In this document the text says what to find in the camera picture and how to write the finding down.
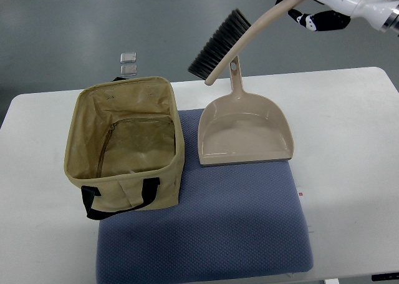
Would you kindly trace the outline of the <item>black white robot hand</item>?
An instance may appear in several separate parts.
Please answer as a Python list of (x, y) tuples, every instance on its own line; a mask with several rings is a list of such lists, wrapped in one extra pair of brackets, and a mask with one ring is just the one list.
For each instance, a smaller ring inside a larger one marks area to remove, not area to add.
[(310, 31), (335, 31), (348, 26), (354, 18), (364, 18), (374, 29), (381, 31), (389, 16), (387, 0), (314, 0), (330, 9), (316, 14), (302, 13), (296, 9), (288, 15)]

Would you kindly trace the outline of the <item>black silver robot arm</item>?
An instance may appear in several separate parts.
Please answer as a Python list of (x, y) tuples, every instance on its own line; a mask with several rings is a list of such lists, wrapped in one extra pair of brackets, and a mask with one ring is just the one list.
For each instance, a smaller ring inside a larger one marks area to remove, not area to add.
[(389, 2), (389, 16), (383, 23), (381, 28), (382, 32), (386, 32), (389, 29), (398, 34), (398, 0), (387, 0)]

